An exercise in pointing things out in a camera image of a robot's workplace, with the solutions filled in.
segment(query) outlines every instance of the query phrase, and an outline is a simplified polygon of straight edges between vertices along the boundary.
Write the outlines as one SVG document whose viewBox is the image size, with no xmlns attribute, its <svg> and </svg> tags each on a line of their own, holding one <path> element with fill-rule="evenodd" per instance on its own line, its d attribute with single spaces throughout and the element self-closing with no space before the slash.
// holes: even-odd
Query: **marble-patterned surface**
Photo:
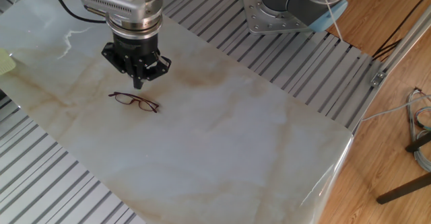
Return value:
<svg viewBox="0 0 431 224">
<path fill-rule="evenodd" d="M 140 91 L 100 55 L 110 38 L 56 0 L 21 1 L 0 17 L 0 47 L 17 62 L 0 88 L 147 223 L 317 222 L 347 129 L 167 17 L 159 47 L 171 70 Z"/>
</svg>

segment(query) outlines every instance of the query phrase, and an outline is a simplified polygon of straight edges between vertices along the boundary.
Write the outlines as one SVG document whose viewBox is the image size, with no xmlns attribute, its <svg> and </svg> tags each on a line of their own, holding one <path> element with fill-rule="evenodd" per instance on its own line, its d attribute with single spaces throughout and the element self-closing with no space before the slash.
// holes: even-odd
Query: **black metal bar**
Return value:
<svg viewBox="0 0 431 224">
<path fill-rule="evenodd" d="M 413 153 L 414 151 L 417 151 L 420 147 L 422 147 L 426 143 L 429 143 L 430 141 L 431 141 L 431 133 L 427 133 L 424 136 L 420 137 L 418 140 L 408 145 L 405 148 L 405 150 L 408 151 L 409 153 Z"/>
<path fill-rule="evenodd" d="M 406 194 L 410 194 L 420 188 L 427 187 L 431 185 L 431 173 L 428 173 L 424 176 L 421 176 L 413 181 L 410 181 L 394 190 L 391 190 L 385 194 L 382 194 L 377 198 L 378 204 L 385 204 L 389 201 L 395 200 L 401 196 L 405 196 Z"/>
</svg>

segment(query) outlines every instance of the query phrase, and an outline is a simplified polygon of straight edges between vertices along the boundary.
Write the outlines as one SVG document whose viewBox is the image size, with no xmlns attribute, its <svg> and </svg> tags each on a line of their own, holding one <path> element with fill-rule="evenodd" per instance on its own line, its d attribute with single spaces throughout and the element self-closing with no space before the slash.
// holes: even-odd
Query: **eyeglasses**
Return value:
<svg viewBox="0 0 431 224">
<path fill-rule="evenodd" d="M 139 107 L 145 111 L 152 111 L 154 113 L 157 113 L 156 109 L 157 107 L 159 107 L 159 105 L 157 105 L 156 103 L 143 99 L 139 96 L 134 96 L 133 94 L 114 92 L 113 94 L 109 95 L 109 97 L 113 97 L 113 96 L 115 96 L 115 99 L 122 104 L 129 105 L 135 101 L 139 102 Z"/>
</svg>

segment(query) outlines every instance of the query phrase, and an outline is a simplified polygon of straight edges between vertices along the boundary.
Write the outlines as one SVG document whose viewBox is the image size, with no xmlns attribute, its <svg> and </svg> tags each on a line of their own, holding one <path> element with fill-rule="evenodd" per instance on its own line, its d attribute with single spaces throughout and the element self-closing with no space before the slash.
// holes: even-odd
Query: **eyeglass frame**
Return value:
<svg viewBox="0 0 431 224">
<path fill-rule="evenodd" d="M 129 96 L 130 98 L 131 98 L 131 101 L 130 101 L 130 103 L 123 103 L 123 102 L 121 102 L 121 101 L 119 101 L 119 100 L 117 100 L 117 96 L 118 95 L 124 95 L 124 96 Z M 159 105 L 158 104 L 156 104 L 156 103 L 154 103 L 154 102 L 152 102 L 152 101 L 149 101 L 149 100 L 146 100 L 146 99 L 144 99 L 144 98 L 141 98 L 141 97 L 139 97 L 139 96 L 135 96 L 135 95 L 133 95 L 133 94 L 128 94 L 128 93 L 121 93 L 121 92 L 114 92 L 113 94 L 109 94 L 108 95 L 109 97 L 113 97 L 113 96 L 115 96 L 115 100 L 117 101 L 117 102 L 120 102 L 120 103 L 122 103 L 122 104 L 125 104 L 125 105 L 131 105 L 133 102 L 145 102 L 145 103 L 147 103 L 147 105 L 148 106 L 150 106 L 150 108 L 152 109 L 152 110 L 146 110 L 146 109 L 143 109 L 143 108 L 141 108 L 141 106 L 139 107 L 141 110 L 145 110 L 145 111 L 147 111 L 147 112 L 154 112 L 154 113 L 157 113 L 157 108 L 159 107 Z"/>
</svg>

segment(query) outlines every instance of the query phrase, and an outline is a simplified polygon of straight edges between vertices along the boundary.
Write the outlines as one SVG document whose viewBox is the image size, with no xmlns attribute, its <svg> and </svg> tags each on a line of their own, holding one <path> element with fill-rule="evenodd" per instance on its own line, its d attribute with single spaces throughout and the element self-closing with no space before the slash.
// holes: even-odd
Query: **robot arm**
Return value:
<svg viewBox="0 0 431 224">
<path fill-rule="evenodd" d="M 158 50 L 162 0 L 81 1 L 88 11 L 105 17 L 113 42 L 106 44 L 102 54 L 118 71 L 133 78 L 136 89 L 145 80 L 168 72 L 171 61 Z"/>
<path fill-rule="evenodd" d="M 254 34 L 322 31 L 332 24 L 328 16 L 328 5 L 333 8 L 335 18 L 347 7 L 345 0 L 243 1 L 249 28 Z M 118 71 L 133 78 L 136 89 L 141 89 L 145 80 L 151 81 L 168 72 L 171 61 L 161 56 L 158 50 L 162 0 L 81 2 L 88 11 L 105 18 L 112 30 L 113 42 L 106 44 L 102 54 Z"/>
</svg>

